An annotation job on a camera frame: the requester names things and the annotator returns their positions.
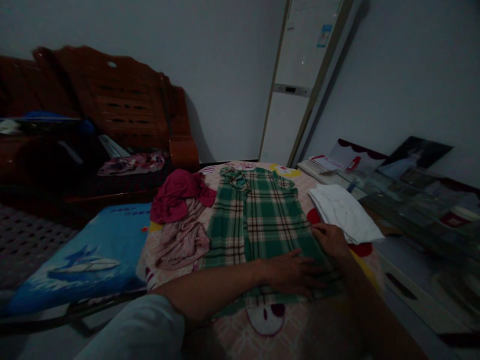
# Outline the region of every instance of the red cloth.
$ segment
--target red cloth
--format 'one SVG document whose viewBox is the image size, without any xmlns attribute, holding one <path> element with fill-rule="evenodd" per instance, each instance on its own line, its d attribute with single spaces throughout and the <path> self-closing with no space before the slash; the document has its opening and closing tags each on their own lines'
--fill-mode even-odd
<svg viewBox="0 0 480 360">
<path fill-rule="evenodd" d="M 174 223 L 189 213 L 185 199 L 195 198 L 206 207 L 212 206 L 217 192 L 205 185 L 202 175 L 177 169 L 172 172 L 151 204 L 150 220 L 157 223 Z"/>
<path fill-rule="evenodd" d="M 306 218 L 311 224 L 318 224 L 322 222 L 322 218 L 320 217 L 316 208 L 310 210 L 306 215 Z M 348 244 L 348 247 L 360 258 L 367 257 L 374 249 L 371 242 L 365 242 L 359 245 Z"/>
</svg>

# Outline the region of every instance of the blue cushion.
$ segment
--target blue cushion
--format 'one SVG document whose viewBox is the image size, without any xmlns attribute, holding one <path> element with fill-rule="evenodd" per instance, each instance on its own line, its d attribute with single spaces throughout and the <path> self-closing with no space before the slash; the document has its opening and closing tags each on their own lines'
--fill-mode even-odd
<svg viewBox="0 0 480 360">
<path fill-rule="evenodd" d="M 34 313 L 144 286 L 135 269 L 147 239 L 150 208 L 150 203 L 138 203 L 103 209 L 22 284 L 2 315 Z"/>
</svg>

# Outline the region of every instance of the drawer handle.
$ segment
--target drawer handle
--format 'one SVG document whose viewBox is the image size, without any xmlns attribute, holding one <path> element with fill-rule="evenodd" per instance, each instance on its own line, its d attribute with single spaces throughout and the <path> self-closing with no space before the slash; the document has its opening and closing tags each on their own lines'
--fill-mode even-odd
<svg viewBox="0 0 480 360">
<path fill-rule="evenodd" d="M 398 281 L 397 278 L 391 273 L 387 272 L 385 276 L 391 281 L 393 285 L 395 285 L 398 290 L 400 290 L 403 296 L 412 300 L 418 300 L 418 297 L 416 297 L 410 290 L 408 290 L 407 287 L 403 285 L 400 281 Z"/>
</svg>

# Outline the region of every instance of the chair backrest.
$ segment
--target chair backrest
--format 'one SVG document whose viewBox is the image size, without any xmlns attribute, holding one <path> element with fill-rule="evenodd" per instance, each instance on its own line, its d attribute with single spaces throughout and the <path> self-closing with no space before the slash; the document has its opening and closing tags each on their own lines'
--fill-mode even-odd
<svg viewBox="0 0 480 360">
<path fill-rule="evenodd" d="M 44 110 L 80 117 L 78 104 L 35 61 L 0 56 L 0 88 L 2 116 L 21 117 L 30 111 Z"/>
<path fill-rule="evenodd" d="M 34 54 L 54 56 L 68 74 L 84 116 L 121 146 L 168 149 L 170 107 L 164 107 L 164 81 L 148 65 L 88 46 L 40 47 Z"/>
</svg>

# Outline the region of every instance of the person's left hand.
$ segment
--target person's left hand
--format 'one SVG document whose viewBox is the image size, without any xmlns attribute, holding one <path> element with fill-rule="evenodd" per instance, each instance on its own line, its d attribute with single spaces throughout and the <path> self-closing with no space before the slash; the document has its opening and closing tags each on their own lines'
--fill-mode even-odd
<svg viewBox="0 0 480 360">
<path fill-rule="evenodd" d="M 309 288 L 321 289 L 326 285 L 315 280 L 311 275 L 319 274 L 323 269 L 312 265 L 315 259 L 297 256 L 302 249 L 289 253 L 262 259 L 263 282 L 272 289 L 284 294 L 299 294 L 311 298 Z"/>
</svg>

